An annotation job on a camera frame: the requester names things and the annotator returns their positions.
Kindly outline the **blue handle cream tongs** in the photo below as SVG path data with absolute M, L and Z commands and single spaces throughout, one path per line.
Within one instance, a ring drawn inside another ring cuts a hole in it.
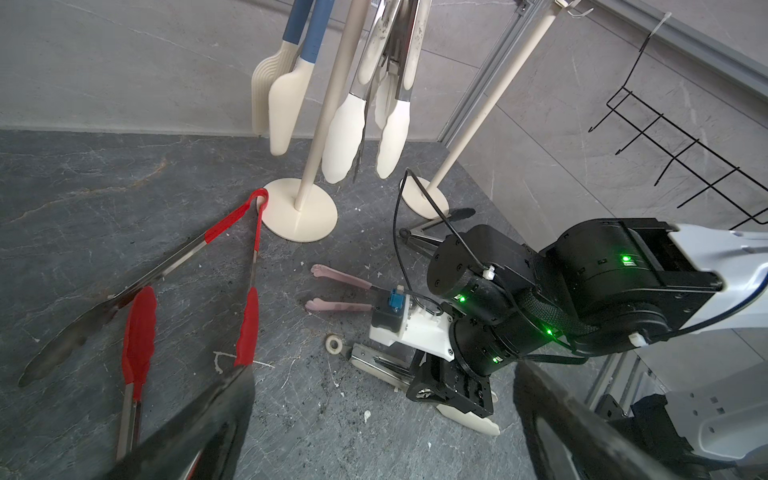
M 288 150 L 333 6 L 333 0 L 295 1 L 279 49 L 253 71 L 252 131 L 268 137 L 274 156 Z

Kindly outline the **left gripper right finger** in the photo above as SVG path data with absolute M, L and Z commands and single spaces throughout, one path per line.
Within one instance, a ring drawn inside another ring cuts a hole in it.
M 592 479 L 676 479 L 579 402 L 538 366 L 515 368 L 513 398 L 536 477 L 553 479 L 540 424 L 546 423 Z

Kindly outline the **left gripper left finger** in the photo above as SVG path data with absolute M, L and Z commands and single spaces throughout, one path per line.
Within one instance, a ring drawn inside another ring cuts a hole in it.
M 255 399 L 251 366 L 219 378 L 103 479 L 182 479 L 191 463 L 194 479 L 232 479 Z

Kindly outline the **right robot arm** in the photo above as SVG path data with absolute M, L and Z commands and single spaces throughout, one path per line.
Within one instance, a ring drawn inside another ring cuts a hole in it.
M 655 218 L 580 222 L 540 251 L 479 224 L 433 248 L 447 353 L 418 347 L 408 399 L 481 418 L 491 376 L 520 361 L 581 365 L 720 328 L 767 324 L 767 236 Z

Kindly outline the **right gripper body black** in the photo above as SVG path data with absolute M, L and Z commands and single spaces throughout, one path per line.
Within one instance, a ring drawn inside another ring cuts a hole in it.
M 518 313 L 489 325 L 465 316 L 455 320 L 449 332 L 455 358 L 475 378 L 487 378 L 540 348 L 540 330 Z

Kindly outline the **wide cream handle tongs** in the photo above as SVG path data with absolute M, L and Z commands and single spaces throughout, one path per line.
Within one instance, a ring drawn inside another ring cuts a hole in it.
M 326 337 L 325 348 L 404 392 L 409 400 L 434 404 L 441 415 L 466 428 L 493 437 L 501 433 L 490 418 L 494 394 L 487 378 L 475 378 L 460 366 L 421 351 L 406 363 L 363 344 L 347 346 L 335 334 Z

